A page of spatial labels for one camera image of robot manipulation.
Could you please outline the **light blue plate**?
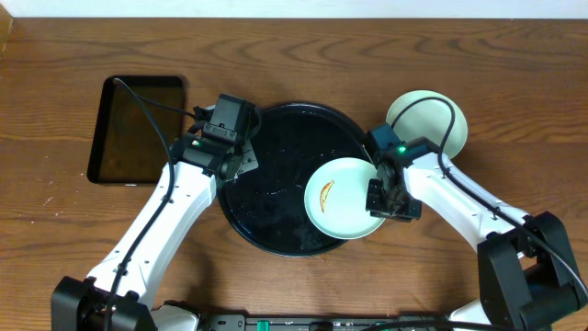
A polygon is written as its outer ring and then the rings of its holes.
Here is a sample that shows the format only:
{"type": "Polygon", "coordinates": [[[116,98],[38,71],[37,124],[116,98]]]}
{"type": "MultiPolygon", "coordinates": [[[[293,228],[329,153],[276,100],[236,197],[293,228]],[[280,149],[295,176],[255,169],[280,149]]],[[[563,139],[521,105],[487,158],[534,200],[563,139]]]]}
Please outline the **light blue plate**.
{"type": "Polygon", "coordinates": [[[456,115],[444,148],[444,153],[452,159],[465,146],[469,128],[464,113],[449,97],[431,90],[413,90],[405,93],[391,104],[387,112],[386,122],[391,125],[404,108],[414,101],[427,97],[428,100],[419,102],[409,108],[396,122],[393,130],[402,141],[410,142],[420,137],[426,137],[439,145],[451,119],[449,107],[444,102],[436,100],[437,97],[442,98],[452,106],[456,115]]]}
{"type": "Polygon", "coordinates": [[[368,161],[338,158],[320,166],[304,191],[304,207],[312,224],[336,239],[367,236],[384,223],[366,210],[368,183],[377,177],[368,161]]]}

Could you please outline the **light blue plate top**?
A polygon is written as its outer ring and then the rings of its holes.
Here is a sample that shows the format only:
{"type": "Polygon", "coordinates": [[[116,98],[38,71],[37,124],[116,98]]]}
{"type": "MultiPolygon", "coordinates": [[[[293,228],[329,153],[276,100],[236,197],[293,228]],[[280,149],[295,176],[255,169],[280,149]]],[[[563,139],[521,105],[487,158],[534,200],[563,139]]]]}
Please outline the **light blue plate top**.
{"type": "Polygon", "coordinates": [[[465,146],[469,128],[464,113],[449,97],[431,90],[413,90],[405,93],[391,104],[387,112],[386,122],[391,125],[404,108],[414,101],[427,97],[428,100],[419,102],[409,108],[396,122],[393,130],[402,141],[410,142],[420,137],[426,137],[439,145],[451,119],[449,107],[444,102],[436,100],[437,97],[442,98],[452,106],[456,115],[444,148],[444,153],[452,159],[465,146]]]}

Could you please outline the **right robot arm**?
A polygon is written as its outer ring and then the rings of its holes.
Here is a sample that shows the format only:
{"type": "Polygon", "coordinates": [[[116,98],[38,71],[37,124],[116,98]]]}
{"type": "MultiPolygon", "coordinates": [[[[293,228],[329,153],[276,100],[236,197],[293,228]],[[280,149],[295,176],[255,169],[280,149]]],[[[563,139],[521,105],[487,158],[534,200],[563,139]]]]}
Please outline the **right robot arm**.
{"type": "Polygon", "coordinates": [[[451,313],[447,328],[546,330],[586,307],[587,286],[554,214],[498,200],[425,138],[370,133],[367,150],[378,171],[367,187],[371,215],[410,222],[427,205],[475,250],[480,295],[451,313]]]}

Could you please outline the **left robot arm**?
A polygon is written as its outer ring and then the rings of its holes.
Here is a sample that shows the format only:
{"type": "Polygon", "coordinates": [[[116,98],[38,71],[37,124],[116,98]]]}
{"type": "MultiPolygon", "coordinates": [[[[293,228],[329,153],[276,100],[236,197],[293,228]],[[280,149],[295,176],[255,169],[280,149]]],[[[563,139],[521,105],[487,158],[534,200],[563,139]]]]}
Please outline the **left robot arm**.
{"type": "Polygon", "coordinates": [[[227,181],[257,167],[249,140],[186,134],[169,154],[129,230],[84,280],[64,277],[51,296],[54,330],[195,330],[180,303],[153,306],[163,275],[199,215],[227,181]]]}

